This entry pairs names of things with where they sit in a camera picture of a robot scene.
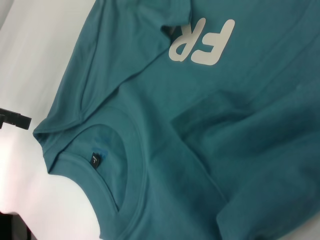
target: t-shirt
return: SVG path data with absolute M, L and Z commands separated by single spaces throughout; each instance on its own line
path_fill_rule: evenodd
M 320 211 L 319 12 L 97 0 L 34 131 L 48 173 L 105 240 L 283 236 Z

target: white backdrop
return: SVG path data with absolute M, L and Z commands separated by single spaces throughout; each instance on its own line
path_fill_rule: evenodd
M 100 235 L 84 192 L 68 178 L 47 174 L 32 136 L 50 110 L 94 1 L 14 0 L 0 30 L 0 108 L 32 118 L 28 131 L 8 124 L 0 130 L 0 211 L 21 215 L 38 240 Z M 318 239 L 320 216 L 285 238 Z

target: short sleeve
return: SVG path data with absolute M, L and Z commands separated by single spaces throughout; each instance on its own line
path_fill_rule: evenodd
M 85 121 L 122 82 L 170 47 L 163 26 L 184 25 L 190 17 L 190 0 L 96 0 L 34 136 Z

